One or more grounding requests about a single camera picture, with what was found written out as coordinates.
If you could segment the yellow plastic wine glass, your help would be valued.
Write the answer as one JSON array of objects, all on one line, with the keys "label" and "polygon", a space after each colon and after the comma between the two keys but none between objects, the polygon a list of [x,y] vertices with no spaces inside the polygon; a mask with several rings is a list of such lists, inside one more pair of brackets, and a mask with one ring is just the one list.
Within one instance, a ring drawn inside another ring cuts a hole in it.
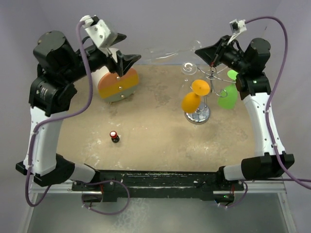
[{"label": "yellow plastic wine glass", "polygon": [[185,113],[194,113],[201,103],[203,96],[210,92],[209,84],[201,79],[197,79],[191,84],[191,92],[184,96],[181,108]]}]

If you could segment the green plastic wine glass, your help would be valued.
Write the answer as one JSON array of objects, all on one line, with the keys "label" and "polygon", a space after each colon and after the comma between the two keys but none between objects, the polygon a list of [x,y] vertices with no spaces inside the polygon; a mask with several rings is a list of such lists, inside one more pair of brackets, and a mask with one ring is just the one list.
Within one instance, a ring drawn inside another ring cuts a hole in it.
[{"label": "green plastic wine glass", "polygon": [[232,82],[221,91],[218,98],[218,105],[224,109],[233,109],[237,102],[238,91],[235,85],[237,74],[238,73],[234,70],[229,70],[227,72],[227,75]]}]

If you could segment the clear stemmed wine glass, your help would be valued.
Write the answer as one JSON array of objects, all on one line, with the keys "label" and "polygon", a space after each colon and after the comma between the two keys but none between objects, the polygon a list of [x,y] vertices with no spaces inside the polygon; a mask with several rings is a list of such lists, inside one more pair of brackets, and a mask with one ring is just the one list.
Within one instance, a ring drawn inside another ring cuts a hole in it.
[{"label": "clear stemmed wine glass", "polygon": [[183,73],[182,89],[188,91],[191,89],[191,84],[195,80],[195,73],[197,72],[197,65],[191,62],[185,62],[181,66]]}]

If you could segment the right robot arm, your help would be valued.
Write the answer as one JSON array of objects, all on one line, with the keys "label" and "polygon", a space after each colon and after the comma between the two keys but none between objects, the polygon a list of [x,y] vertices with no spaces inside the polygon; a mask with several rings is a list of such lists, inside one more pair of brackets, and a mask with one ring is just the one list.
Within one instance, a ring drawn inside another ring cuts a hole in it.
[{"label": "right robot arm", "polygon": [[252,39],[245,51],[229,42],[225,35],[219,41],[195,51],[210,67],[220,64],[237,72],[236,88],[251,119],[255,155],[238,165],[219,168],[222,175],[216,178],[221,190],[227,190],[237,180],[265,180],[278,178],[294,164],[279,138],[269,98],[272,91],[264,73],[270,58],[270,43],[262,38]]}]

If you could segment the tall clear champagne flute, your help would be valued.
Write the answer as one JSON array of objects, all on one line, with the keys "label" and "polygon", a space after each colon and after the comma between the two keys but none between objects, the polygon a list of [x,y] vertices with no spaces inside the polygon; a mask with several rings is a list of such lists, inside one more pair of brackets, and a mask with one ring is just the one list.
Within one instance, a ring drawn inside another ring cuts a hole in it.
[{"label": "tall clear champagne flute", "polygon": [[146,48],[143,51],[143,61],[149,64],[168,64],[179,60],[190,60],[196,58],[195,51],[202,48],[202,43],[198,40],[192,40],[183,48],[155,47]]}]

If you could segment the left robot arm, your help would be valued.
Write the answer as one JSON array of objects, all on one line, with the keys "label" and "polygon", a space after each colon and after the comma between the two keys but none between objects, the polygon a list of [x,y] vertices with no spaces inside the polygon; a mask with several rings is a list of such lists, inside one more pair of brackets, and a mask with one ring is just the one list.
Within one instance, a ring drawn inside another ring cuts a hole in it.
[{"label": "left robot arm", "polygon": [[38,66],[29,94],[31,135],[27,155],[16,170],[41,187],[73,180],[95,190],[100,185],[98,170],[56,152],[62,121],[77,92],[74,83],[86,76],[81,52],[73,50],[62,32],[51,31],[39,38],[33,54]]}]

